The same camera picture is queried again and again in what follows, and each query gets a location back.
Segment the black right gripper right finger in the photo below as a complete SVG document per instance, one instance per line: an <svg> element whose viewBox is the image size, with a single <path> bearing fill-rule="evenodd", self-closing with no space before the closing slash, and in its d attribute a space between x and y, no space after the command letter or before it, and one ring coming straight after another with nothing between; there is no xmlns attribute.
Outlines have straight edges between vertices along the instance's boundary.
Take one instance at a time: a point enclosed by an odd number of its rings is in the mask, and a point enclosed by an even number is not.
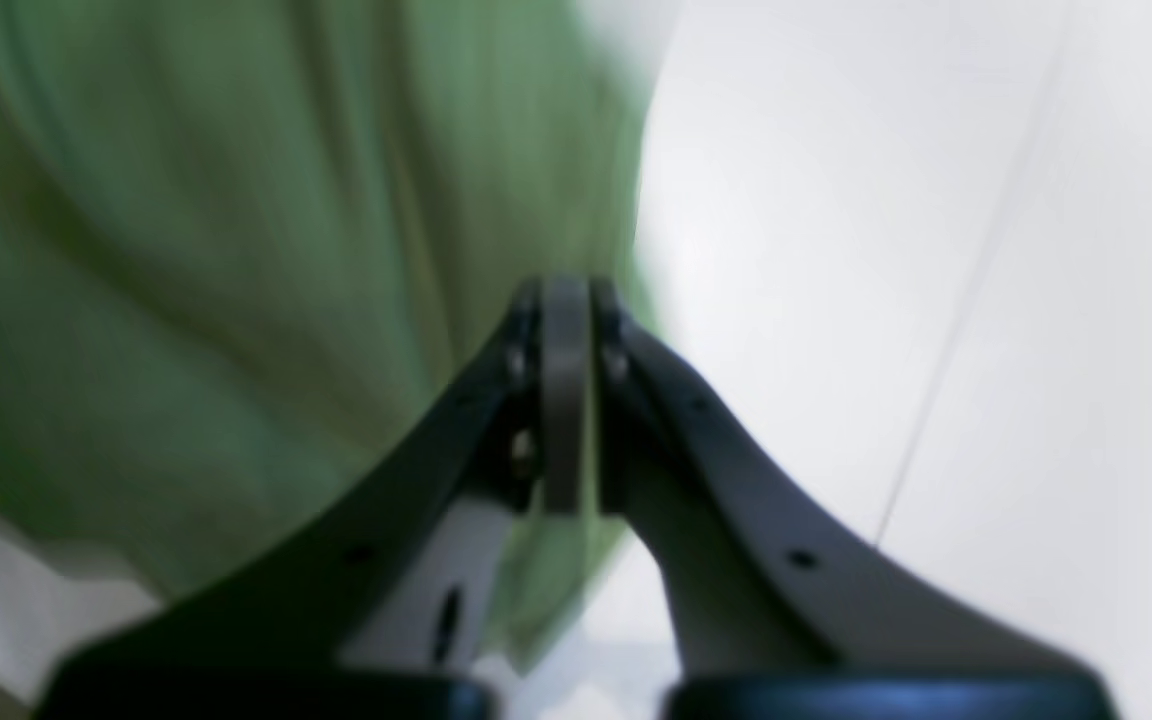
<svg viewBox="0 0 1152 720"><path fill-rule="evenodd" d="M882 556L604 279L547 282L547 509L626 520L662 575L667 719L1114 719L1096 670Z"/></svg>

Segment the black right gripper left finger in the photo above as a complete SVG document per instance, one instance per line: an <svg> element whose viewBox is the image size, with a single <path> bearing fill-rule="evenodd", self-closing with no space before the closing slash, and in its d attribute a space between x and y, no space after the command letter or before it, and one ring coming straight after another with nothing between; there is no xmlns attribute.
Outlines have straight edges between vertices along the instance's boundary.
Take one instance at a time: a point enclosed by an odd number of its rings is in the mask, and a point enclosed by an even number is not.
<svg viewBox="0 0 1152 720"><path fill-rule="evenodd" d="M40 719L494 719L470 665L536 475L541 285L391 454L288 541L96 641Z"/></svg>

